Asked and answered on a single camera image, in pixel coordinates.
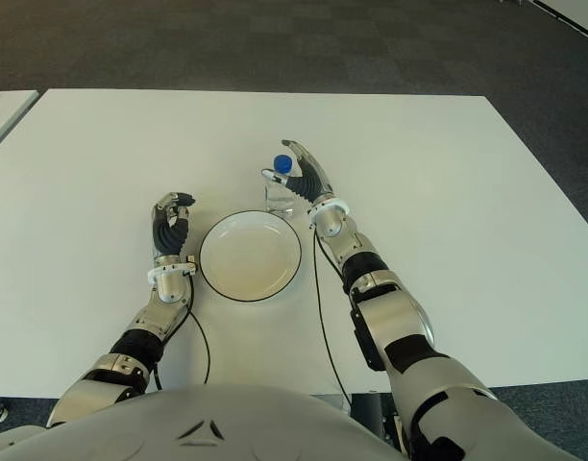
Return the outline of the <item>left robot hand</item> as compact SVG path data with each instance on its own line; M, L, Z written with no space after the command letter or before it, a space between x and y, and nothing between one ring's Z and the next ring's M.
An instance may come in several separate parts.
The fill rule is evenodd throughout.
M191 194L169 192L152 208L154 258L180 255L189 234L190 212L195 204Z

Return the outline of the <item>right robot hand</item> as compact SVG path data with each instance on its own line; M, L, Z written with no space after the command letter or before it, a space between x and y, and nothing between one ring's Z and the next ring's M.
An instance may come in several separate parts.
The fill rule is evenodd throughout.
M334 192L328 176L316 158L298 141L283 139L282 145L294 154L302 175L292 177L275 169L262 169L261 175L269 182L290 190L311 204L315 204L322 197L333 197Z

